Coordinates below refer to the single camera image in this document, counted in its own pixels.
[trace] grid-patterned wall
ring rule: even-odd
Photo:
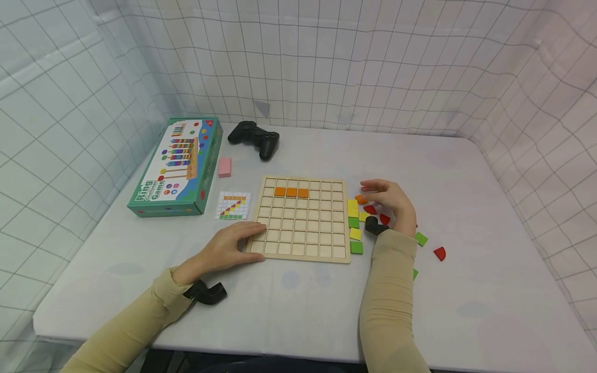
[[[70,348],[36,340],[33,312],[164,125],[153,77],[109,50],[88,11],[0,2],[1,372],[65,363]]]
[[[0,2],[2,368],[64,363],[61,347],[34,342],[32,311],[163,117],[199,113],[471,139],[597,346],[596,11],[592,0]]]

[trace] black game controller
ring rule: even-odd
[[[253,121],[240,122],[228,135],[230,144],[236,145],[243,142],[257,146],[259,148],[259,158],[264,161],[269,161],[272,157],[279,140],[279,133],[262,130]]]

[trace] black clip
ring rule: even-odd
[[[368,231],[369,233],[379,236],[380,234],[385,232],[387,229],[390,229],[390,227],[388,227],[384,224],[379,224],[377,222],[377,217],[375,217],[373,215],[369,216],[369,217],[367,217],[367,219],[365,219],[365,230]]]
[[[188,299],[196,300],[197,302],[203,304],[212,305],[226,298],[228,294],[226,293],[226,289],[224,289],[224,285],[222,285],[221,282],[218,282],[208,289],[205,285],[205,282],[199,280],[184,292],[184,296]]]

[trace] wooden grid board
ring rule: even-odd
[[[267,258],[350,263],[346,196],[342,180],[265,176],[255,220],[267,229],[249,239],[247,251]]]

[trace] red semicircle piece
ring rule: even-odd
[[[381,223],[385,226],[390,225],[390,217],[386,216],[384,214],[380,214],[379,215],[379,220],[381,220]]]
[[[367,206],[363,207],[363,210],[365,210],[366,212],[369,212],[371,215],[377,215],[377,211],[375,210],[373,205],[367,205]]]
[[[433,250],[433,253],[435,254],[435,256],[437,256],[439,261],[444,261],[444,259],[446,259],[446,249],[444,249],[443,246]]]

